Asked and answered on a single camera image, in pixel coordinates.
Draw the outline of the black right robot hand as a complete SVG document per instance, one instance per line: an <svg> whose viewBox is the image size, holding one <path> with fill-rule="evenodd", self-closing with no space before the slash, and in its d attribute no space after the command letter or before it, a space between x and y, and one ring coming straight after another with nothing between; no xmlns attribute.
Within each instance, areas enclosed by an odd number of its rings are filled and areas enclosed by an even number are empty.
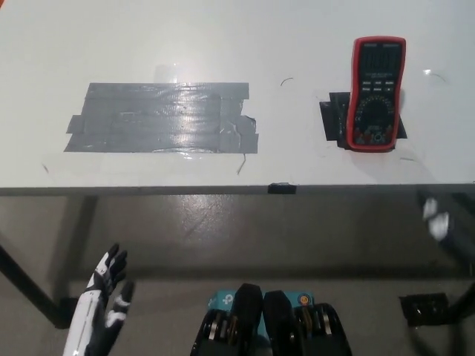
<svg viewBox="0 0 475 356"><path fill-rule="evenodd" d="M474 232L445 210L433 194L418 191L416 196L422 221L437 245L461 262L474 263Z"/></svg>

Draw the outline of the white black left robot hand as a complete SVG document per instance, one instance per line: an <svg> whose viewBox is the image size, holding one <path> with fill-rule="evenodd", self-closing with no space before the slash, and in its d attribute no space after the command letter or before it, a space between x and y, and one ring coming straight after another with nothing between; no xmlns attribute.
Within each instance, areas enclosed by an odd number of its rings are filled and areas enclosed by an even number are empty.
<svg viewBox="0 0 475 356"><path fill-rule="evenodd" d="M128 252L115 243L96 265L86 289L79 296L72 317L64 356L107 356L110 354L128 316L135 292L135 282L127 281L108 302L125 278Z"/></svg>

